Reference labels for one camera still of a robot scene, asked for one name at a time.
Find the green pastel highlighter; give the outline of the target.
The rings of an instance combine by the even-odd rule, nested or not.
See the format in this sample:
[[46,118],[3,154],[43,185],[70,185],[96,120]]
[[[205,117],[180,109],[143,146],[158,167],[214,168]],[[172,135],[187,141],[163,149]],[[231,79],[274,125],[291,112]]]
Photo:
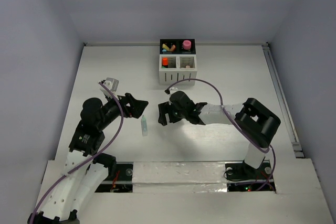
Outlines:
[[144,115],[141,117],[141,130],[143,137],[148,135],[148,125]]

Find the black orange capped highlighter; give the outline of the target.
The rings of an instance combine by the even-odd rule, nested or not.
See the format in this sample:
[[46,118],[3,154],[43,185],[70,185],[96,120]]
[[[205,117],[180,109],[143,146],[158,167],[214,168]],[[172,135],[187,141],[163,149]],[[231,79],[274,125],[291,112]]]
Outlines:
[[162,58],[162,66],[169,67],[169,59],[168,58]]

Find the orange pastel highlighter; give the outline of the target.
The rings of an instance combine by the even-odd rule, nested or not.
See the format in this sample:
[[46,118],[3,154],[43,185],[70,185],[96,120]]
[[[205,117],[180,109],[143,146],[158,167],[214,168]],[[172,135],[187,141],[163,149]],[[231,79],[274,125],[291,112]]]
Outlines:
[[173,52],[176,50],[176,46],[175,45],[172,45],[172,47],[169,49],[169,52]]

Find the yellow pastel highlighter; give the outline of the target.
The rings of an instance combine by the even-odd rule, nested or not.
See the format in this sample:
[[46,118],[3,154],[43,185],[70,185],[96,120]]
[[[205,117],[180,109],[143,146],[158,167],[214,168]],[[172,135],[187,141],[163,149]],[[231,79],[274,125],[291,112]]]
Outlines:
[[162,44],[162,49],[170,51],[170,47],[168,47],[166,44]]

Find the pink capped glue bottle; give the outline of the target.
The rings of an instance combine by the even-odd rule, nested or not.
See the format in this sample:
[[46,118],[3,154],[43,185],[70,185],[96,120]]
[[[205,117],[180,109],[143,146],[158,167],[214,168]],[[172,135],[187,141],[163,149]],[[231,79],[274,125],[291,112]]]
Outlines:
[[192,47],[192,42],[190,40],[184,40],[182,43],[183,49],[184,50],[190,50]]

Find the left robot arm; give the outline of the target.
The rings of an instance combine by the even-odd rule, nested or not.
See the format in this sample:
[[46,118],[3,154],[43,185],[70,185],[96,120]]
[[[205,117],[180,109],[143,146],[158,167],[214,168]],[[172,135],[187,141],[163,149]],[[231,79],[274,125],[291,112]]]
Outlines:
[[99,98],[83,103],[61,177],[42,196],[28,223],[79,223],[99,185],[116,177],[116,158],[102,152],[103,131],[116,118],[140,118],[149,103],[129,93],[117,97],[108,93],[106,99],[107,103]]

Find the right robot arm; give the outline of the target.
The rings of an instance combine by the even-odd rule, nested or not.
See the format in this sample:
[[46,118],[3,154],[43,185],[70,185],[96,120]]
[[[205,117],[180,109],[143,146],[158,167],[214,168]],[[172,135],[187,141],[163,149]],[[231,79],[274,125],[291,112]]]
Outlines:
[[187,120],[194,125],[233,125],[249,142],[241,171],[253,178],[261,171],[262,162],[281,120],[255,98],[242,104],[213,105],[206,102],[194,103],[183,91],[170,94],[167,102],[158,105],[158,122],[166,126]]

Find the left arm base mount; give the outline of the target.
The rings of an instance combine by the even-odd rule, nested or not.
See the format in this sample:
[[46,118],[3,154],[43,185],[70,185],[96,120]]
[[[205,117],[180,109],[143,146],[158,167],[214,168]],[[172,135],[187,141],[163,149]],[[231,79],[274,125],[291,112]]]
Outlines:
[[108,176],[96,189],[96,193],[131,193],[133,192],[133,163],[117,162],[112,155],[102,153],[93,160],[108,169]]

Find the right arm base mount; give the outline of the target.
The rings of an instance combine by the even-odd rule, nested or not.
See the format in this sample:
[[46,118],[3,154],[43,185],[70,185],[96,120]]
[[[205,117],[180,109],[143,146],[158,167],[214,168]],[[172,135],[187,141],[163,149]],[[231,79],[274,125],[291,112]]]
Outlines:
[[276,158],[263,161],[259,168],[252,168],[244,162],[229,162],[225,164],[223,177],[227,180],[229,192],[276,192],[274,171]]

